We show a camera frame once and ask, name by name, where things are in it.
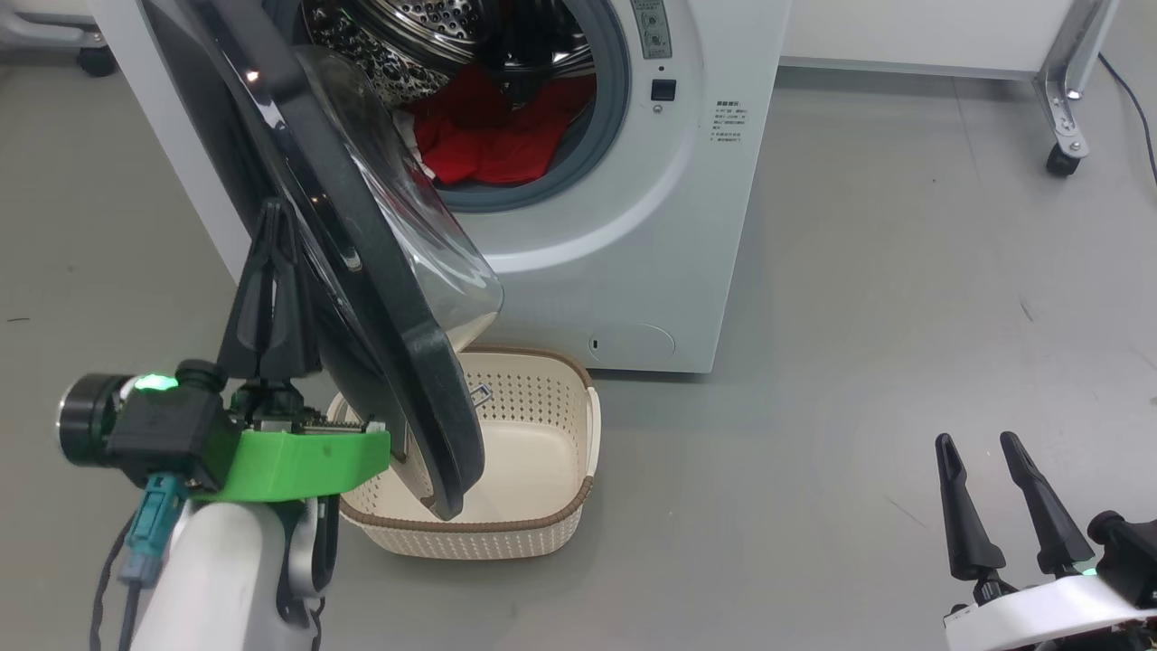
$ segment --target floor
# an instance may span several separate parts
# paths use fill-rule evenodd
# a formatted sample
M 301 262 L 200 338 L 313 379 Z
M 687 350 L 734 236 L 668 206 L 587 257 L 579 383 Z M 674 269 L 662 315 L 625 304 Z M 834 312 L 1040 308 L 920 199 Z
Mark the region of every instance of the floor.
M 1157 116 L 1155 29 L 1127 2 L 1106 53 Z M 1014 584 L 1044 577 L 1002 430 L 1078 523 L 1157 517 L 1157 187 L 1104 71 L 1077 111 L 1092 155 L 1061 180 L 1024 84 L 782 71 L 715 372 L 599 378 L 596 493 L 553 556 L 398 558 L 345 526 L 324 646 L 942 649 L 971 590 L 942 431 Z M 135 491 L 66 465 L 58 397 L 213 355 L 233 286 L 119 76 L 0 68 L 0 630 L 78 649 Z

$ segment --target white washing machine body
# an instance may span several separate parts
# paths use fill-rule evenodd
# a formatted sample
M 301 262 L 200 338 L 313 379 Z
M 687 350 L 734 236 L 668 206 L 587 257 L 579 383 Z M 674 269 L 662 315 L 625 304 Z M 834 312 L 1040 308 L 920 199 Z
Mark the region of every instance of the white washing machine body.
M 143 1 L 169 13 L 165 0 Z M 482 341 L 563 353 L 596 369 L 709 372 L 790 0 L 602 1 L 629 64 L 610 148 L 543 200 L 459 210 L 506 288 Z M 140 1 L 89 2 L 237 278 L 249 237 Z M 656 13 L 665 15 L 665 42 L 650 29 Z M 644 47 L 644 37 L 657 39 Z

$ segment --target camera lens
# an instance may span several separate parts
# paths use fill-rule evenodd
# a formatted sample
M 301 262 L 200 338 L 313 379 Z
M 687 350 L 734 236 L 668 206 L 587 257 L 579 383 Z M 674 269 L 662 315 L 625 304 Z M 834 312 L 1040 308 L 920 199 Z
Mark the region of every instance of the camera lens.
M 120 390 L 133 376 L 90 373 L 76 380 L 57 415 L 57 438 L 65 459 L 75 466 L 109 466 L 105 441 L 117 422 Z

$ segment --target red cloth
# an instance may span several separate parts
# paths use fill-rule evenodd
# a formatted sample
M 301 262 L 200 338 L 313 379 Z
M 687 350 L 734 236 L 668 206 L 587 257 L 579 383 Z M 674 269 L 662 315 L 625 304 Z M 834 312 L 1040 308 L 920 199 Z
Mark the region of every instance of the red cloth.
M 555 79 L 514 110 L 481 66 L 470 65 L 406 110 L 422 162 L 443 183 L 526 183 L 546 173 L 567 126 L 594 96 L 595 75 Z

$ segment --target washing machine door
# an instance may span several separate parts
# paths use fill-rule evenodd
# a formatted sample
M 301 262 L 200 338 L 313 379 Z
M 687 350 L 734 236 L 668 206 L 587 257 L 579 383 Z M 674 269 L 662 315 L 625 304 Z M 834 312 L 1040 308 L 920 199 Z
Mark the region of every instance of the washing machine door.
M 219 169 L 246 161 L 250 193 L 260 187 L 296 210 L 324 367 L 359 416 L 385 423 L 393 468 L 422 504 L 457 516 L 485 454 L 455 353 L 498 315 L 494 272 L 359 68 L 292 49 L 257 2 L 178 6 L 242 125 L 241 151 Z

